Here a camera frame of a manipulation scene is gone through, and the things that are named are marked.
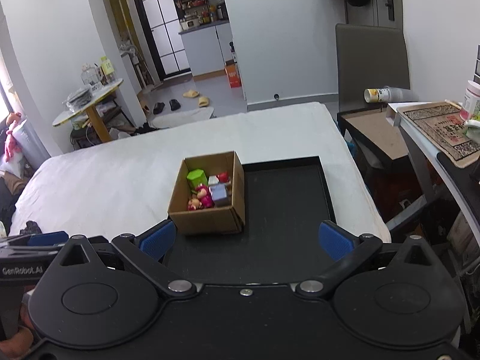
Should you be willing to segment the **person's left hand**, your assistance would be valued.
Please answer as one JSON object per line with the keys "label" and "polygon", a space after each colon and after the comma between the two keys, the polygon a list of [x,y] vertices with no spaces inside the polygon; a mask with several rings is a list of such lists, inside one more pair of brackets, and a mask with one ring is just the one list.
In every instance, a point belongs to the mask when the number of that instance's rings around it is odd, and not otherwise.
{"label": "person's left hand", "polygon": [[33,334],[24,303],[1,300],[1,359],[21,359],[32,346]]}

